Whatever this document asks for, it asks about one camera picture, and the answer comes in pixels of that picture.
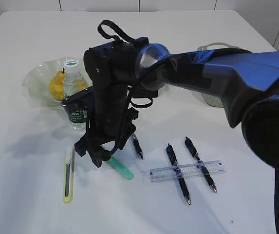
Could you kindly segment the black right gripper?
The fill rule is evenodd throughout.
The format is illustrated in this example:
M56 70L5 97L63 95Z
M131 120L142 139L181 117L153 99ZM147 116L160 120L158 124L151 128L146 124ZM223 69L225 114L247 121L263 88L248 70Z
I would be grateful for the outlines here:
M138 111L129 107L133 85L147 68L141 60L158 54L158 47L148 40L114 40L84 53L84 67L93 82L94 110L87 113L86 133L74 149L80 156L89 154L97 168L122 150L135 132Z

